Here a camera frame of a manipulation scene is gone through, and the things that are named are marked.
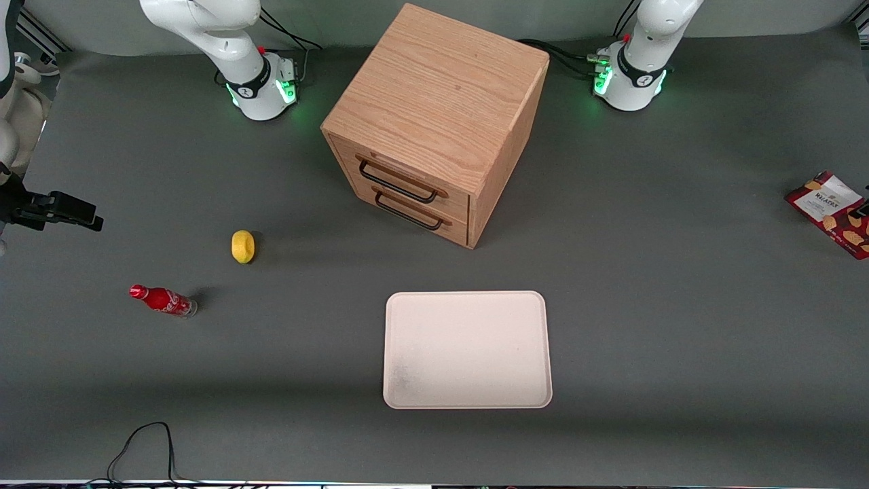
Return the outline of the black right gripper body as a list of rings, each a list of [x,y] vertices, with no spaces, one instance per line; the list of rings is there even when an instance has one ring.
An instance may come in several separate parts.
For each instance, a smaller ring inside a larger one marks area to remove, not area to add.
[[[6,177],[1,185],[1,221],[3,225],[21,225],[33,229],[27,221],[21,221],[16,216],[18,208],[31,201],[26,191],[24,181],[13,173],[4,163],[1,163],[2,177]]]

